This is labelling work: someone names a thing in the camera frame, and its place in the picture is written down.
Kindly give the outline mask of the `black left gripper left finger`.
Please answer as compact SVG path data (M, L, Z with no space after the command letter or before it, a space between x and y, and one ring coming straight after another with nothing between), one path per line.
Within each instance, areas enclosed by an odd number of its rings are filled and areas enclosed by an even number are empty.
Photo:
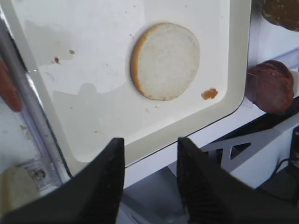
M114 224L125 177L124 139L113 138L67 183L6 214L2 224Z

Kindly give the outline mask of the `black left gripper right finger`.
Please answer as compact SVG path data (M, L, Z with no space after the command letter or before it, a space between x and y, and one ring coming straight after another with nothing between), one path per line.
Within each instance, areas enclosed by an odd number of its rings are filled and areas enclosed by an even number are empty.
M294 206L250 188L179 138L177 181L189 224L297 224Z

